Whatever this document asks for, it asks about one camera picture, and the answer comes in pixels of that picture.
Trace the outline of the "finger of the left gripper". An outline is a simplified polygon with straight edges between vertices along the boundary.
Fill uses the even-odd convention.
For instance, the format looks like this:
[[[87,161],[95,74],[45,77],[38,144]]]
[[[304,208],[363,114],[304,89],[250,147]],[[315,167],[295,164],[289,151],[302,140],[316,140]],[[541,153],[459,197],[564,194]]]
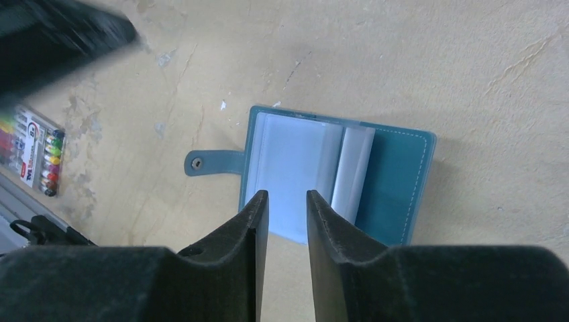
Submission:
[[[1,106],[138,41],[119,12],[82,1],[1,2]]]

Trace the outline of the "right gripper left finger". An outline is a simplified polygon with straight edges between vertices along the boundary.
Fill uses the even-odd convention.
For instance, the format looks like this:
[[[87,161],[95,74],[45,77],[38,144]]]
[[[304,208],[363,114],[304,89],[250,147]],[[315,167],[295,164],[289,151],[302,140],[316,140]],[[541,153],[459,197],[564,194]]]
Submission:
[[[1,260],[2,321],[258,321],[268,193],[179,252],[36,246]]]

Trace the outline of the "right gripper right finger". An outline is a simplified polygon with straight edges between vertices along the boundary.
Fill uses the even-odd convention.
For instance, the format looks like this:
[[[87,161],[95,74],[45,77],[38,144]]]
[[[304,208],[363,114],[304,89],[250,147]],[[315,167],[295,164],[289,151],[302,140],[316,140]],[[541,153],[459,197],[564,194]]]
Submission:
[[[537,246],[392,246],[307,193],[318,321],[567,321],[568,269]]]

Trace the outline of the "blue leather card holder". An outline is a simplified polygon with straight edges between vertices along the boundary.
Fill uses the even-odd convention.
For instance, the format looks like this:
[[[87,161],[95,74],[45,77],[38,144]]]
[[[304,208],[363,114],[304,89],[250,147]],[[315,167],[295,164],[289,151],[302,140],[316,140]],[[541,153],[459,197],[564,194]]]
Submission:
[[[244,150],[193,150],[184,170],[239,175],[240,207],[266,190],[270,232],[298,244],[307,243],[306,194],[316,190],[374,239],[406,245],[435,145],[430,131],[254,106]]]

